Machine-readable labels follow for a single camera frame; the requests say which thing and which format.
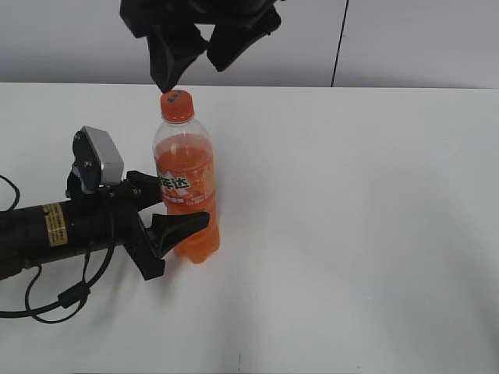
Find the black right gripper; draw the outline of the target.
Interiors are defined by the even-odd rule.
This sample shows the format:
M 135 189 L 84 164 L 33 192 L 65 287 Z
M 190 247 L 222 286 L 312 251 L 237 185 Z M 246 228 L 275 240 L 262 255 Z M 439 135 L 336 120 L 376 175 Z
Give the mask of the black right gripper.
M 147 36 L 150 77 L 164 94 L 207 50 L 218 72 L 273 32 L 274 1 L 122 0 L 119 15 L 136 38 Z M 209 41 L 194 24 L 216 25 Z

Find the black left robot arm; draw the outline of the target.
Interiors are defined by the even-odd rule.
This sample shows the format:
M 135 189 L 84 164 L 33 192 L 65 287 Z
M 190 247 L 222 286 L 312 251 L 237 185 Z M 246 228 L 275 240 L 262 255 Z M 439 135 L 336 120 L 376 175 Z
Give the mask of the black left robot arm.
M 1 278 L 31 267 L 115 243 L 126 252 L 148 281 L 163 275 L 165 255 L 189 236 L 206 228 L 207 212 L 154 214 L 145 227 L 140 211 L 161 202 L 156 177 L 130 171 L 117 185 L 101 186 L 91 194 L 68 179 L 70 199 L 19 208 L 1 214 Z

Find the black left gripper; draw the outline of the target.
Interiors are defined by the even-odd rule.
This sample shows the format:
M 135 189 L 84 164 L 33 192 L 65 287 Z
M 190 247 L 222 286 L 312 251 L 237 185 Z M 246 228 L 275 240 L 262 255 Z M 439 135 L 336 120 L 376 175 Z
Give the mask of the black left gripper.
M 139 212 L 162 202 L 161 187 L 157 176 L 139 171 L 128 171 L 119 185 L 102 186 L 91 194 L 83 193 L 76 176 L 70 173 L 66 192 L 68 243 L 64 257 L 100 251 L 110 244 L 122 245 L 146 281 L 162 276 L 162 258 L 180 242 L 207 228 L 211 218 L 207 212 L 154 213 L 149 238 Z

